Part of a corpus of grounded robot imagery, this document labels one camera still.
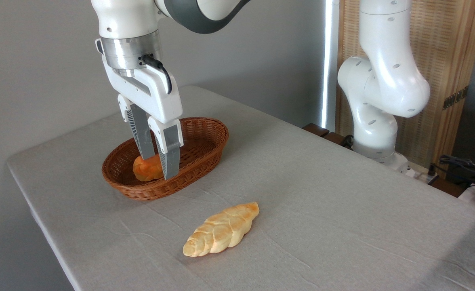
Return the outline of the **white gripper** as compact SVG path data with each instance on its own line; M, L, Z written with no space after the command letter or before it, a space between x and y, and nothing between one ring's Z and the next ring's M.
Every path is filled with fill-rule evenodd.
M184 145L181 123L183 114L180 93L172 74L146 64L133 70L132 77L121 76L107 64L107 51L97 39L108 79L120 94L118 103L123 117L132 130L141 157L155 155L150 129L155 136L164 179L179 173L180 148Z

